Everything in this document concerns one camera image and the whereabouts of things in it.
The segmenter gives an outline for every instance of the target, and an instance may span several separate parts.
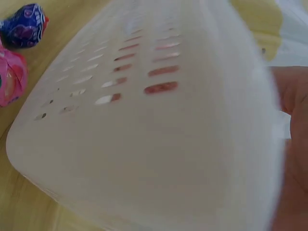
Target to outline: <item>wrapped candy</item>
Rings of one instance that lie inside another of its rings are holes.
[[[0,21],[0,32],[8,45],[29,48],[42,39],[48,22],[48,17],[38,4],[29,4],[8,19]]]
[[[0,41],[0,106],[17,100],[25,91],[28,69],[20,54],[5,49]]]

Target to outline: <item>yellow surface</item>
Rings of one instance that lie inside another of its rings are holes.
[[[275,0],[231,0],[230,2],[246,21],[259,47],[265,48],[266,60],[273,60],[282,43],[280,29],[283,22],[282,12]]]
[[[8,107],[0,108],[0,231],[100,231],[55,203],[13,169],[6,155],[5,141],[11,123],[45,69],[108,1],[36,0],[50,18],[50,24],[38,46],[20,51],[29,67],[26,94]],[[32,2],[1,1],[0,16],[4,18]]]

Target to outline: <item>oval hole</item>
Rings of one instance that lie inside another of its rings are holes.
[[[75,62],[76,60],[78,60],[79,59],[79,57],[77,57],[77,58],[75,58],[75,59],[72,59],[70,62],[72,63],[72,62]]]
[[[135,32],[133,32],[133,33],[131,33],[131,34],[132,34],[132,35],[133,35],[133,34],[137,34],[137,33],[141,32],[141,31],[142,31],[142,29],[136,30]]]
[[[60,114],[72,112],[72,111],[76,110],[77,108],[78,108],[78,106],[75,106],[75,105],[71,105],[71,106],[68,106],[68,107],[64,107],[64,108],[60,111]]]
[[[123,66],[118,66],[114,69],[114,72],[118,72],[118,71],[125,71],[127,69],[130,69],[132,66],[132,64],[126,64],[126,65],[123,65]]]
[[[119,60],[123,60],[123,59],[128,59],[128,58],[134,57],[135,55],[136,55],[136,53],[123,55],[121,57],[116,58],[115,61],[119,61]]]
[[[93,61],[93,60],[98,59],[98,58],[101,58],[102,56],[103,56],[103,54],[94,56],[93,58],[90,58],[90,59],[88,60],[88,62]]]
[[[48,106],[49,104],[52,104],[52,103],[53,103],[53,100],[48,100],[42,105],[42,107]]]
[[[158,41],[161,41],[161,40],[166,40],[166,39],[172,39],[172,38],[177,38],[179,37],[180,35],[171,35],[171,36],[167,36],[167,37],[163,37],[163,38],[158,38],[157,40]]]
[[[175,47],[175,46],[178,46],[180,45],[179,42],[174,42],[174,43],[169,43],[169,44],[166,44],[166,45],[163,45],[163,46],[158,46],[155,48],[155,50],[163,50],[163,49],[167,49],[167,48],[171,48],[171,47]]]
[[[122,48],[119,49],[119,51],[128,50],[128,49],[138,47],[138,46],[139,46],[139,44],[134,44],[134,45],[130,45],[130,46],[127,46],[127,47],[122,47]]]
[[[71,92],[69,97],[79,96],[79,95],[82,95],[85,92],[86,92],[85,89],[76,90],[76,91]]]
[[[100,43],[100,45],[104,44],[104,43],[107,43],[109,40],[106,40],[106,41],[103,41]]]
[[[81,54],[84,51],[85,51],[85,49],[82,49],[82,50],[78,51],[76,54]]]
[[[121,84],[121,83],[125,83],[126,81],[127,81],[127,77],[118,78],[115,81],[109,81],[109,82],[104,83],[102,85],[102,88],[107,88],[107,87],[110,87],[110,86],[114,86],[114,85],[118,85],[118,84]]]
[[[65,68],[63,71],[68,71],[70,69],[72,69],[74,66],[68,66],[67,68]]]
[[[122,98],[122,95],[121,93],[116,93],[116,94],[113,94],[113,95],[106,95],[106,96],[103,96],[101,98],[99,98],[95,104],[96,105],[101,105],[101,104],[105,104],[105,103],[111,103],[113,101],[117,101],[119,99]]]
[[[92,79],[92,77],[93,76],[86,76],[86,77],[80,78],[80,79],[76,80],[73,84],[84,83],[84,82]]]
[[[105,48],[106,48],[106,47],[101,47],[101,48],[95,50],[94,53],[95,53],[95,52],[98,52],[98,51],[101,51],[101,50],[103,50],[103,49],[105,49]]]
[[[47,115],[46,113],[40,114],[40,115],[38,115],[37,117],[35,117],[34,120],[41,120],[41,119],[45,118],[46,115]]]
[[[66,79],[66,78],[68,78],[68,76],[64,76],[64,77],[58,79],[56,82],[60,82],[60,81],[62,81],[62,80],[64,80],[64,79]]]
[[[153,77],[153,76],[157,76],[157,75],[163,75],[163,74],[168,74],[168,73],[173,73],[176,72],[180,69],[180,67],[178,65],[176,66],[167,66],[167,67],[162,67],[162,68],[158,68],[155,69],[153,71],[150,71],[148,73],[149,77]]]
[[[149,86],[144,89],[144,93],[147,95],[150,95],[150,94],[155,94],[155,93],[161,93],[164,91],[174,90],[176,88],[178,88],[178,83],[176,81],[166,82],[166,83],[160,83],[160,84]]]
[[[153,62],[159,62],[159,61],[163,61],[163,60],[168,60],[168,59],[176,58],[179,55],[180,55],[179,52],[170,53],[170,54],[167,54],[165,56],[153,59]]]
[[[94,65],[88,66],[85,69],[81,70],[81,72],[89,71],[91,69],[96,68],[97,66],[98,66],[98,64],[94,64]]]
[[[142,36],[137,36],[137,37],[133,37],[133,38],[130,38],[130,39],[127,39],[125,40],[124,42],[129,42],[129,41],[133,41],[135,39],[140,39]]]

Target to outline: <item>yellow tablecloth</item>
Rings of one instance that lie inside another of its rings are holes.
[[[7,159],[5,142],[10,124],[14,121],[29,92],[45,69],[73,35],[108,1],[37,0],[50,18],[50,24],[38,46],[20,51],[26,57],[29,66],[27,92],[8,107],[0,108],[0,231],[100,230],[56,204],[15,171]],[[298,19],[291,16],[296,10],[301,12],[298,14],[303,16],[300,19],[301,23],[298,23],[301,41],[305,42],[305,34],[307,34],[308,40],[308,32],[303,32],[305,29],[308,31],[307,25],[303,23],[306,19],[308,0],[276,0],[276,2],[275,0],[231,0],[249,29],[253,31],[259,46],[265,49],[265,58],[270,64],[305,63],[305,57],[297,56],[300,51],[296,49],[297,46],[300,49],[300,45],[290,43],[289,40],[297,38],[294,35],[296,28],[293,28],[292,25],[296,25]],[[288,7],[288,2],[296,4]],[[5,18],[26,3],[32,3],[32,0],[2,1],[1,18]],[[281,35],[286,35],[287,39],[284,41]],[[292,58],[293,61],[286,59],[289,57],[285,55],[286,53],[295,57]]]

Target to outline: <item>finger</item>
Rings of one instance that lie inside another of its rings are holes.
[[[292,114],[296,105],[308,96],[308,67],[272,67],[282,110]]]
[[[308,190],[308,67],[272,68],[282,109],[291,115],[287,170]]]

